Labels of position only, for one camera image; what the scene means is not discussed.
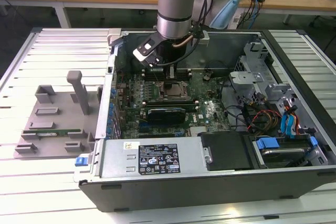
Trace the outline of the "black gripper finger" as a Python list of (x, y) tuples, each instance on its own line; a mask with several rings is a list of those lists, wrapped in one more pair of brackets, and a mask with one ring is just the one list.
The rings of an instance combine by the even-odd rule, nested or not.
[(167, 67), (165, 69), (165, 74), (166, 74), (165, 88), (167, 90), (172, 90), (173, 88), (176, 88), (179, 85), (179, 82), (175, 77), (175, 67), (174, 66)]

